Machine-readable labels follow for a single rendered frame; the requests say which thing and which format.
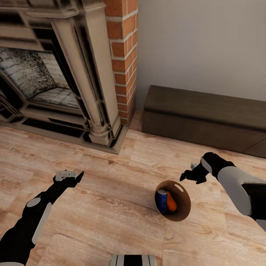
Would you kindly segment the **robot trunk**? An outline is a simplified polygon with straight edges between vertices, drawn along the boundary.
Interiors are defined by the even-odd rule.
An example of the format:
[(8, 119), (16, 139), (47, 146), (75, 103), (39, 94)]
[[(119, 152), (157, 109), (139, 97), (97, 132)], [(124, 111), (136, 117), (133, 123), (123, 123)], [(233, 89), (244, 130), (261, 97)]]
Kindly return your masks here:
[(109, 266), (157, 266), (154, 255), (113, 255)]

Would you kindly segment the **trash can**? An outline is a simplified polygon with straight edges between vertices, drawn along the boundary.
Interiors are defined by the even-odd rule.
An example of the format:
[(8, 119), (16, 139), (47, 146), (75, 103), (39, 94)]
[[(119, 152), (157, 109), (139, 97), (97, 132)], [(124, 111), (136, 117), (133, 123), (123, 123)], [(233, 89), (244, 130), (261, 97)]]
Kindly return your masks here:
[[(180, 186), (183, 189), (183, 192), (177, 186), (175, 186), (175, 184)], [(174, 201), (177, 203), (178, 209), (173, 212), (170, 212), (169, 209), (167, 209), (165, 212), (159, 212), (158, 208), (156, 207), (156, 194), (157, 191), (161, 189), (167, 190), (171, 194)], [(154, 206), (155, 209), (167, 220), (172, 222), (181, 222), (187, 219), (190, 214), (191, 199), (187, 190), (181, 184), (172, 180), (167, 180), (161, 182), (155, 189)]]

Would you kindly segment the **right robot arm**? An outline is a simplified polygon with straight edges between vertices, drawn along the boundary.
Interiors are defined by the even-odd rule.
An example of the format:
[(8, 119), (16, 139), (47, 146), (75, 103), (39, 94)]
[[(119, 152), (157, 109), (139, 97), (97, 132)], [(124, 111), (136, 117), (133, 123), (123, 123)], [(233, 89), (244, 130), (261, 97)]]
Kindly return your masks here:
[(266, 181), (242, 171), (215, 153), (206, 153), (200, 164), (191, 164), (191, 169), (182, 173), (180, 181), (186, 178), (200, 184), (207, 181), (206, 175), (210, 173), (220, 182), (238, 211), (253, 218), (266, 232)]

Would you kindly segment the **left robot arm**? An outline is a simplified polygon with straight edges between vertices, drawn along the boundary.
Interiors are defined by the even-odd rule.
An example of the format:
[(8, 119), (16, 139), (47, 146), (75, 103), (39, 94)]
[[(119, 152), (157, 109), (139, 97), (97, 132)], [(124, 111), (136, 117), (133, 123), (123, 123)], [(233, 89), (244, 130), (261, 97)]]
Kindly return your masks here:
[(41, 192), (25, 205), (15, 226), (9, 229), (0, 241), (0, 266), (25, 266), (30, 250), (39, 239), (42, 229), (51, 212), (52, 204), (68, 188), (74, 188), (81, 181), (84, 171), (57, 171), (54, 184)]

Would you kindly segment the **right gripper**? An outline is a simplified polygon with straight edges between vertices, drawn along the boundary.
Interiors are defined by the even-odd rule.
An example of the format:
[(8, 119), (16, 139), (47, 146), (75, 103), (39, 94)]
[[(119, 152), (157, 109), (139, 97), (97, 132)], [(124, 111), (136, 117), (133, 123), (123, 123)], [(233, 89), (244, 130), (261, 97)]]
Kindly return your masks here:
[(200, 174), (197, 171), (197, 167), (194, 170), (186, 170), (185, 173), (182, 173), (180, 181), (184, 180), (185, 178), (188, 180), (196, 181), (196, 184), (200, 184), (207, 181), (206, 176)]

